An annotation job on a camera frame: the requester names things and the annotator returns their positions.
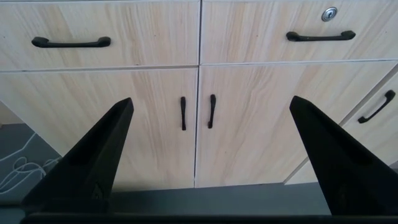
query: cabinet handle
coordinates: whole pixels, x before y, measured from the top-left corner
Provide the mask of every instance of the cabinet handle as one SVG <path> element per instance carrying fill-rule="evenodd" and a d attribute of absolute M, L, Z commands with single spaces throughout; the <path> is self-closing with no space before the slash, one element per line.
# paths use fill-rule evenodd
<path fill-rule="evenodd" d="M 187 127 L 185 125 L 185 104 L 186 104 L 186 102 L 185 102 L 184 96 L 181 97 L 180 104 L 181 104 L 181 116 L 182 116 L 182 131 L 185 131 L 185 130 L 187 130 Z"/>
<path fill-rule="evenodd" d="M 207 123 L 207 127 L 211 129 L 213 127 L 213 118 L 214 118 L 214 109 L 216 108 L 216 95 L 212 94 L 210 96 L 210 106 L 211 106 L 211 111 L 210 111 L 210 120 Z"/>
<path fill-rule="evenodd" d="M 100 37 L 96 42 L 89 43 L 51 43 L 47 38 L 35 37 L 32 44 L 41 48 L 65 48 L 65 47 L 107 47 L 111 45 L 111 38 Z"/>
<path fill-rule="evenodd" d="M 304 42 L 304 41 L 332 41 L 332 40 L 351 40 L 355 37 L 355 33 L 352 30 L 344 31 L 340 36 L 333 37 L 306 37 L 301 36 L 296 32 L 288 32 L 286 37 L 289 41 Z"/>
<path fill-rule="evenodd" d="M 365 118 L 364 116 L 360 117 L 358 119 L 358 122 L 360 124 L 363 124 L 365 122 L 368 122 L 370 119 L 372 119 L 376 114 L 378 114 L 378 112 L 380 112 L 381 110 L 383 110 L 384 107 L 387 106 L 387 104 L 389 104 L 392 99 L 394 99 L 394 97 L 396 96 L 396 93 L 392 90 L 387 91 L 386 94 L 384 94 L 384 96 L 386 97 L 386 102 L 383 103 L 383 105 L 381 105 L 381 107 L 379 109 L 377 109 L 376 112 L 374 112 L 370 117 Z"/>

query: wooden cabinet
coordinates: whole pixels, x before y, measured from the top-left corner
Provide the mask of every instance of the wooden cabinet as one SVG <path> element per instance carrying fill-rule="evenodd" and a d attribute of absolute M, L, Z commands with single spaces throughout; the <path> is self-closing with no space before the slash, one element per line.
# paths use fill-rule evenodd
<path fill-rule="evenodd" d="M 338 9 L 329 22 L 321 16 Z M 398 58 L 398 1 L 212 1 L 202 11 L 201 63 Z M 290 42 L 286 33 L 347 41 Z"/>
<path fill-rule="evenodd" d="M 196 186 L 283 182 L 307 156 L 290 115 L 292 97 L 312 101 L 340 122 L 395 64 L 203 66 Z"/>
<path fill-rule="evenodd" d="M 398 92 L 398 75 L 395 74 L 358 109 L 343 128 L 387 165 L 398 161 L 398 99 L 392 101 L 369 121 L 360 124 L 362 116 L 368 118 L 386 102 L 385 94 Z M 316 182 L 317 177 L 307 161 L 286 184 Z"/>
<path fill-rule="evenodd" d="M 21 124 L 23 121 L 18 118 L 4 103 L 0 101 L 0 127 L 3 124 Z"/>
<path fill-rule="evenodd" d="M 0 70 L 198 64 L 197 1 L 0 3 Z M 95 42 L 102 48 L 38 48 Z"/>
<path fill-rule="evenodd" d="M 116 190 L 193 187 L 196 87 L 197 69 L 0 74 L 0 100 L 61 155 L 117 101 L 131 97 Z"/>

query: black handle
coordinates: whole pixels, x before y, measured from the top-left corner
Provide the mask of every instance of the black handle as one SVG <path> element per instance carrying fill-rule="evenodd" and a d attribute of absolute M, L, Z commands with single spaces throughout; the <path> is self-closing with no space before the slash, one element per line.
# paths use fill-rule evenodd
<path fill-rule="evenodd" d="M 306 37 L 301 36 L 296 32 L 288 32 L 286 37 L 289 41 L 303 42 L 303 41 L 332 41 L 332 40 L 351 40 L 355 37 L 355 33 L 352 30 L 344 31 L 340 36 L 333 37 Z"/>
<path fill-rule="evenodd" d="M 216 95 L 214 94 L 210 96 L 210 106 L 211 106 L 210 120 L 207 123 L 209 129 L 213 127 L 214 109 L 216 108 Z"/>
<path fill-rule="evenodd" d="M 111 45 L 111 38 L 100 37 L 96 42 L 89 43 L 51 43 L 47 38 L 35 37 L 32 44 L 41 48 L 65 48 L 65 47 L 107 47 Z"/>
<path fill-rule="evenodd" d="M 186 102 L 185 102 L 184 96 L 181 97 L 180 104 L 181 104 L 181 116 L 182 116 L 182 131 L 185 131 L 185 130 L 187 130 L 187 127 L 185 125 L 185 104 L 186 104 Z"/>
<path fill-rule="evenodd" d="M 383 110 L 384 107 L 387 106 L 387 104 L 389 104 L 392 99 L 394 99 L 394 97 L 396 96 L 396 93 L 392 90 L 387 91 L 386 94 L 384 94 L 384 96 L 386 97 L 386 102 L 383 103 L 383 105 L 381 105 L 381 107 L 379 109 L 377 109 L 376 112 L 374 112 L 370 117 L 365 118 L 364 116 L 360 117 L 358 119 L 358 122 L 360 124 L 363 124 L 365 122 L 368 122 L 370 119 L 372 119 L 376 114 L 378 114 L 378 112 L 380 112 L 381 110 Z"/>

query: white cord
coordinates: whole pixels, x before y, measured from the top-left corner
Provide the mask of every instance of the white cord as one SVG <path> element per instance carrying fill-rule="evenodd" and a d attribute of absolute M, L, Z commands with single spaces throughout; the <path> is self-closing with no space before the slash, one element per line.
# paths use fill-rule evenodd
<path fill-rule="evenodd" d="M 30 143 L 30 141 L 33 139 L 33 137 L 36 135 L 36 133 L 34 133 L 25 143 L 25 145 L 18 149 L 17 151 L 13 152 L 12 154 L 0 159 L 1 161 L 4 161 L 5 159 L 10 158 L 11 156 L 22 152 L 26 146 Z M 44 167 L 47 167 L 55 162 L 58 162 L 58 160 L 60 160 L 61 157 L 56 158 L 56 159 L 49 159 L 47 161 L 45 161 L 44 165 L 41 167 L 40 165 L 38 165 L 37 163 L 34 162 L 27 162 L 27 158 L 26 157 L 20 157 L 18 158 L 14 164 L 12 165 L 12 171 L 0 182 L 0 195 L 2 194 L 6 194 L 12 190 L 14 190 L 18 185 L 20 185 L 21 183 L 23 183 L 23 181 L 25 181 L 29 176 L 31 176 L 34 172 L 36 171 L 40 171 L 41 175 L 40 175 L 40 179 L 43 179 L 43 177 L 47 174 L 46 171 L 44 170 Z M 23 165 L 20 165 L 18 167 L 16 167 L 17 163 L 19 161 L 23 160 Z M 34 166 L 33 169 L 28 169 L 25 170 L 24 168 L 27 166 Z M 7 189 L 7 185 L 9 183 L 12 182 L 12 180 L 14 180 L 19 174 L 27 174 L 22 180 L 20 180 L 18 183 L 16 183 L 14 186 L 10 187 L 9 189 Z"/>

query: drawer lock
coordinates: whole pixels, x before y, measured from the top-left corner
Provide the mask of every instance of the drawer lock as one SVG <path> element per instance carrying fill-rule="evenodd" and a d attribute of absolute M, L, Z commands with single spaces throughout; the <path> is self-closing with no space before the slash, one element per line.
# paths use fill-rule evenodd
<path fill-rule="evenodd" d="M 332 20 L 337 14 L 337 8 L 336 7 L 330 7 L 325 12 L 322 14 L 322 21 L 323 22 L 328 22 Z"/>

